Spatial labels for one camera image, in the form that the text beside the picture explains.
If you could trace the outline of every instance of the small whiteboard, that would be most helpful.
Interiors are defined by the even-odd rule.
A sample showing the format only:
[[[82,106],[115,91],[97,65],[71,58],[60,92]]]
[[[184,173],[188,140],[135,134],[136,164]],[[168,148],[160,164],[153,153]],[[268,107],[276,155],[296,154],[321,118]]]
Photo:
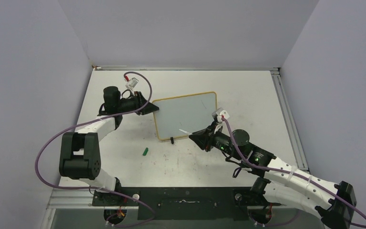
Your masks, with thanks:
[[[205,92],[178,97],[158,99],[152,102],[159,107],[153,113],[158,139],[186,137],[179,129],[189,133],[202,130],[214,120],[211,116],[217,109],[217,94]]]

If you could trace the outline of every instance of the tabletop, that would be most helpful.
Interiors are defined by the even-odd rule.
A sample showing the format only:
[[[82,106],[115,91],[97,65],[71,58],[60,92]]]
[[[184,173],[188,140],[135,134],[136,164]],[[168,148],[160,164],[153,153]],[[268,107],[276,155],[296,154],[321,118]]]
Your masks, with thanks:
[[[126,71],[93,71],[78,123],[94,119],[103,103],[103,89],[124,89]],[[270,71],[138,71],[153,88],[151,101],[214,91],[218,107],[230,114],[231,128],[249,133],[250,142],[296,165]],[[145,80],[135,87],[148,99]],[[124,187],[243,187],[257,176],[232,173],[237,165],[225,162],[217,149],[200,150],[188,138],[161,142],[156,137],[153,115],[124,115],[120,127],[100,142],[102,169],[120,179]],[[62,177],[61,186],[86,186]]]

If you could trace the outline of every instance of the gray wall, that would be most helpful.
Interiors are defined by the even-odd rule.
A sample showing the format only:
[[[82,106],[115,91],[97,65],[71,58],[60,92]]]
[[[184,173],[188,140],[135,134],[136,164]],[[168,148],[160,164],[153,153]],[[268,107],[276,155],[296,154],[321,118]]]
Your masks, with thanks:
[[[40,147],[74,124],[91,72],[56,0],[0,1],[0,229],[40,228],[51,188]],[[41,160],[58,180],[59,141]]]
[[[278,67],[318,0],[59,0],[95,65]]]
[[[281,74],[312,174],[366,213],[366,1],[320,0]]]

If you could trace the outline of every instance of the gray floor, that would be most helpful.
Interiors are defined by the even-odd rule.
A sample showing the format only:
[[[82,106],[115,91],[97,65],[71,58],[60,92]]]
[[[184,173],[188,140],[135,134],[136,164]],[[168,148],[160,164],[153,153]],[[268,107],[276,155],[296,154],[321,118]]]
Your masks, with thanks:
[[[137,210],[129,210],[128,217],[121,224],[130,224],[137,219]],[[275,209],[271,223],[290,220],[296,214],[295,209]],[[105,227],[102,209],[58,209],[55,212],[51,229],[108,229]],[[233,221],[231,219],[218,220],[154,220],[134,228],[140,229],[238,229],[262,228],[254,226],[251,221]],[[323,229],[323,225],[314,216],[302,212],[301,216],[293,223],[274,227],[275,229]]]

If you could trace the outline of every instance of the yellow frame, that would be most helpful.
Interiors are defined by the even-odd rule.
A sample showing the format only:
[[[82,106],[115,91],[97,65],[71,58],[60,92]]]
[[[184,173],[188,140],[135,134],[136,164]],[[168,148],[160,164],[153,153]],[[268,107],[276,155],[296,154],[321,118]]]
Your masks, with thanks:
[[[177,99],[177,98],[183,98],[183,97],[189,97],[189,96],[195,96],[195,95],[200,95],[200,94],[210,94],[210,93],[214,93],[215,94],[215,109],[217,109],[217,93],[216,92],[203,92],[203,93],[195,93],[195,94],[188,94],[188,95],[181,95],[181,96],[175,96],[175,97],[169,97],[169,98],[164,98],[164,99],[155,99],[152,101],[153,104],[155,104],[155,102],[157,101],[162,101],[162,100],[168,100],[168,99]],[[158,134],[158,126],[156,124],[156,118],[155,118],[155,112],[153,113],[153,120],[155,121],[155,129],[156,129],[156,137],[160,140],[160,141],[166,141],[169,140],[170,138],[163,138],[160,139],[159,138],[159,134]],[[177,137],[173,137],[174,139],[177,138],[182,138],[182,137],[186,137],[187,135],[182,135],[182,136],[177,136]]]

